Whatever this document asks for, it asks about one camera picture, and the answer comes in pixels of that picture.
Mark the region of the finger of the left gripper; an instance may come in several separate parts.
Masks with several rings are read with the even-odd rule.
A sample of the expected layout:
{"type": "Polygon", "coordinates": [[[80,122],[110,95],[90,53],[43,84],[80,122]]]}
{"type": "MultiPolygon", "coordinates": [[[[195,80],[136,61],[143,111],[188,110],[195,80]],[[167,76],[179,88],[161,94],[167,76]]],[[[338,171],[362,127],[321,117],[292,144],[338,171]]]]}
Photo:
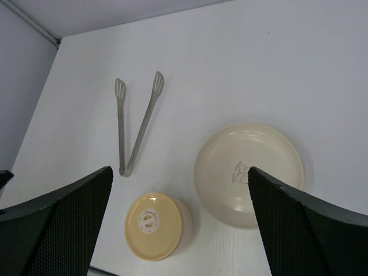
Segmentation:
{"type": "Polygon", "coordinates": [[[14,174],[9,170],[0,171],[0,190],[14,177],[14,174]]]}

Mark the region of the beige round lid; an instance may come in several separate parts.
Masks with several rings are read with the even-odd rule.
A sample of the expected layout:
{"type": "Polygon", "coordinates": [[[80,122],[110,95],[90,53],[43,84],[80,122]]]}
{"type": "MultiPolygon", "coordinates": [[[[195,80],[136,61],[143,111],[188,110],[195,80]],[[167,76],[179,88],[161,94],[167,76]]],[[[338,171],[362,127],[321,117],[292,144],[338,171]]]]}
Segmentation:
{"type": "Polygon", "coordinates": [[[129,208],[124,236],[138,258],[150,262],[163,260],[178,247],[184,231],[179,205],[162,193],[147,193],[129,208]]]}

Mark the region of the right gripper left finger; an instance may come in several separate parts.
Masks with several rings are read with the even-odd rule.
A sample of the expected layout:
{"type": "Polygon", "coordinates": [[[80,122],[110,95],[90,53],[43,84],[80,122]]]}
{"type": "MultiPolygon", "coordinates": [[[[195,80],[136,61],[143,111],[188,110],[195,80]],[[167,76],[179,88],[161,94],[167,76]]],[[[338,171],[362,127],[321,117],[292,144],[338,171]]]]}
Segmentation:
{"type": "Polygon", "coordinates": [[[113,182],[103,167],[1,210],[1,275],[87,275],[113,182]]]}

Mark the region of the metal tongs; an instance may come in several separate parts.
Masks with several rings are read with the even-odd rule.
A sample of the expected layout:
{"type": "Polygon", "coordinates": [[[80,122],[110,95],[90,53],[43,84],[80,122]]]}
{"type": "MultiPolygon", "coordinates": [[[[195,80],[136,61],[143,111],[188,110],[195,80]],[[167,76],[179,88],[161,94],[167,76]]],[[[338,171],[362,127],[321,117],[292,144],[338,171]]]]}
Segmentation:
{"type": "Polygon", "coordinates": [[[152,85],[151,98],[149,100],[147,110],[141,123],[139,132],[128,164],[125,164],[125,126],[124,126],[124,102],[126,98],[127,86],[123,80],[116,78],[114,84],[114,95],[117,101],[117,119],[118,119],[118,151],[119,151],[119,174],[123,177],[130,177],[133,173],[135,162],[142,145],[148,124],[150,122],[155,104],[160,97],[164,88],[164,76],[157,71],[152,85]]]}

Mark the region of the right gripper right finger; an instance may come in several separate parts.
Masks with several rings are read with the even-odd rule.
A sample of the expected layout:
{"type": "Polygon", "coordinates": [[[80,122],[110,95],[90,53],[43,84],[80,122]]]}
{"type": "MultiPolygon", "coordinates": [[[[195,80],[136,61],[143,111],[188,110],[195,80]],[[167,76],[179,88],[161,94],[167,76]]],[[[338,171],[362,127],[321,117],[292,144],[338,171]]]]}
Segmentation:
{"type": "Polygon", "coordinates": [[[248,188],[272,275],[367,275],[367,216],[257,167],[248,188]]]}

